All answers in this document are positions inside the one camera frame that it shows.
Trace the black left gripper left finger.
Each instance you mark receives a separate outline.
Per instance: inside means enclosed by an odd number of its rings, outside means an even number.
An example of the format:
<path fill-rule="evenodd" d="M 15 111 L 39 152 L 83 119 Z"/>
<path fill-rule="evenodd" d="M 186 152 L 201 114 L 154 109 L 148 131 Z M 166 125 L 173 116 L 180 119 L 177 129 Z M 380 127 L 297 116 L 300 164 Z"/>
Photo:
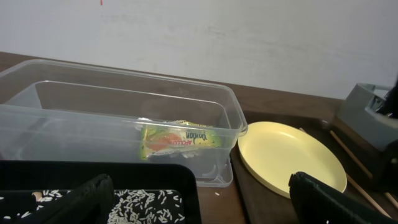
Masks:
<path fill-rule="evenodd" d="M 22 224 L 106 224 L 114 204 L 111 177 L 101 174 L 50 203 L 39 211 L 21 218 Z"/>

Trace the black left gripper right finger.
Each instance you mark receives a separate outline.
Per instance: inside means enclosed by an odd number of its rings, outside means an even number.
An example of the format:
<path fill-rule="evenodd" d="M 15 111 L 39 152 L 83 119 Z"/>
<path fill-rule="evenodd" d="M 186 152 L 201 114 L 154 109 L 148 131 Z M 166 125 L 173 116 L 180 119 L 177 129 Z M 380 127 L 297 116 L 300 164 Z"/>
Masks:
<path fill-rule="evenodd" d="M 289 194 L 300 223 L 397 224 L 304 172 L 290 176 Z"/>

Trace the rice leftovers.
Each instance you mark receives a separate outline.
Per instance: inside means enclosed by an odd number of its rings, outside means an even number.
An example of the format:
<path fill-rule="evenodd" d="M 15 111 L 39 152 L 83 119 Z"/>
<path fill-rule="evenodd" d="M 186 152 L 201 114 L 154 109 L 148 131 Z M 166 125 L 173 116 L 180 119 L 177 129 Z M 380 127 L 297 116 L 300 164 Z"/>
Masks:
<path fill-rule="evenodd" d="M 46 208 L 69 190 L 13 190 L 1 192 L 1 223 L 13 223 Z M 116 190 L 108 223 L 183 224 L 185 209 L 176 190 Z"/>

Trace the wooden chopstick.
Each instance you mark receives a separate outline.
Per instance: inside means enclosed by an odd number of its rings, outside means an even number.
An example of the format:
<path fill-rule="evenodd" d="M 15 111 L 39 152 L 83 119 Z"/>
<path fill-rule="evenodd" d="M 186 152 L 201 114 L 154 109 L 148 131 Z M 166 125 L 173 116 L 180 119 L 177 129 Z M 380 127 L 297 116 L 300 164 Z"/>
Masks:
<path fill-rule="evenodd" d="M 349 176 L 348 173 L 345 173 L 345 179 L 346 179 L 346 186 L 343 192 L 346 190 L 348 185 L 351 185 L 356 189 L 356 191 L 362 195 L 363 198 L 365 198 L 378 212 L 381 214 L 391 218 L 391 216 L 360 186 L 352 177 Z"/>
<path fill-rule="evenodd" d="M 367 175 L 370 180 L 373 180 L 373 174 L 371 171 L 354 155 L 353 152 L 347 147 L 347 145 L 335 134 L 333 130 L 330 131 L 330 134 L 333 138 L 338 142 L 338 144 L 347 152 L 347 154 L 354 160 L 354 162 L 361 168 L 361 170 Z M 397 200 L 389 193 L 384 193 L 385 197 L 397 208 Z"/>

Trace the yellow plate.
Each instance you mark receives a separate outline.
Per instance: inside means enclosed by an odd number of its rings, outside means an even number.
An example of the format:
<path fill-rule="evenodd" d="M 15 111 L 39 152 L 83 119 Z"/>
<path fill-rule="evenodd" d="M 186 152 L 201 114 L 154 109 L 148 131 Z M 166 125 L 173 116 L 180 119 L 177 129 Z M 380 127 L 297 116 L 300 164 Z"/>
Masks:
<path fill-rule="evenodd" d="M 250 174 L 263 186 L 285 198 L 290 197 L 290 176 L 304 172 L 343 193 L 346 172 L 319 140 L 292 126 L 260 121 L 248 125 L 238 139 L 239 154 Z"/>

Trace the green snack wrapper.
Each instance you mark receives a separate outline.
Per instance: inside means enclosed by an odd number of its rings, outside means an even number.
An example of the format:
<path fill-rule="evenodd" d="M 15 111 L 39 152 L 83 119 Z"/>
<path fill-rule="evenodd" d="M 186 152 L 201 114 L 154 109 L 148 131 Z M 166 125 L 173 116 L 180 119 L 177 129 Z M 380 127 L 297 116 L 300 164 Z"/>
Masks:
<path fill-rule="evenodd" d="M 189 158 L 200 149 L 222 146 L 220 135 L 211 126 L 186 120 L 170 121 L 165 126 L 146 124 L 141 129 L 141 138 L 139 154 L 145 160 L 175 153 Z"/>

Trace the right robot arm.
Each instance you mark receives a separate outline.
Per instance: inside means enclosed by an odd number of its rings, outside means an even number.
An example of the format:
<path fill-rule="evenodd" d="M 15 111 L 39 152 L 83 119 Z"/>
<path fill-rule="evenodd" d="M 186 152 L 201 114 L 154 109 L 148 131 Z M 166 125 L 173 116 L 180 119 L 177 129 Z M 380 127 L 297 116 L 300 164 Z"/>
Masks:
<path fill-rule="evenodd" d="M 397 81 L 375 112 L 376 120 L 383 129 L 378 129 L 376 135 L 380 140 L 377 148 L 382 151 L 374 178 L 379 185 L 394 189 L 397 187 Z"/>

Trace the grey dishwasher rack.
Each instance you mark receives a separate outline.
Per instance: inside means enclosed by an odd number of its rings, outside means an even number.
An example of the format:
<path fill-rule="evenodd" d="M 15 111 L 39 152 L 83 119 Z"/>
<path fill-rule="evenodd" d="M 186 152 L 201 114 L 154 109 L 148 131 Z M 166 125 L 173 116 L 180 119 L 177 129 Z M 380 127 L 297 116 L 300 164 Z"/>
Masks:
<path fill-rule="evenodd" d="M 384 104 L 389 86 L 358 83 L 336 116 L 378 151 L 397 140 L 397 120 L 377 110 Z"/>

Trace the black plastic tray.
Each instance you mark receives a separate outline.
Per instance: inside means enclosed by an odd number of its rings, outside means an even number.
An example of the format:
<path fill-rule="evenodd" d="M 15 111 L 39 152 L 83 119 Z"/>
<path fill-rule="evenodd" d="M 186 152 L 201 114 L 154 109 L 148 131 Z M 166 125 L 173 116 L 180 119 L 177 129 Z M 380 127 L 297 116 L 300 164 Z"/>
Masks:
<path fill-rule="evenodd" d="M 185 223 L 200 224 L 201 213 L 195 176 L 175 164 L 112 162 L 2 161 L 1 192 L 13 190 L 69 190 L 107 174 L 116 190 L 176 190 L 181 193 Z"/>

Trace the dark brown serving tray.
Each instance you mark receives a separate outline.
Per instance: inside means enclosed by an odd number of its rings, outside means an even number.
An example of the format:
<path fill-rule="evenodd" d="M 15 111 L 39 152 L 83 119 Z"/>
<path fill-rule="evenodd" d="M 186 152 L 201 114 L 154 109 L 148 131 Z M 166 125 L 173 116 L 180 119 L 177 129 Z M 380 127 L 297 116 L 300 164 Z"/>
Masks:
<path fill-rule="evenodd" d="M 275 121 L 295 128 L 303 128 L 309 135 L 331 149 L 345 171 L 394 219 L 397 208 L 385 196 L 397 197 L 397 166 L 393 165 L 382 180 L 369 178 L 365 171 L 345 151 L 346 146 L 373 174 L 379 175 L 381 153 L 337 117 L 321 119 L 287 114 L 245 111 L 248 123 Z M 291 201 L 261 185 L 245 168 L 238 148 L 231 151 L 234 179 L 249 223 L 297 223 Z"/>

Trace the clear plastic bin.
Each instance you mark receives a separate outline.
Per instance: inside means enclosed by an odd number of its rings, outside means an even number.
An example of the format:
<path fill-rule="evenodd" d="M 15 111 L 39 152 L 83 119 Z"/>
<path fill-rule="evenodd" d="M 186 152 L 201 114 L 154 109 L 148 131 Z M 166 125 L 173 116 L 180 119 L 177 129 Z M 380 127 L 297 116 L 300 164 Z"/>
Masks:
<path fill-rule="evenodd" d="M 211 126 L 222 146 L 142 159 L 137 118 Z M 27 161 L 180 164 L 200 187 L 227 187 L 229 154 L 248 124 L 224 85 L 51 60 L 1 72 L 1 157 Z"/>

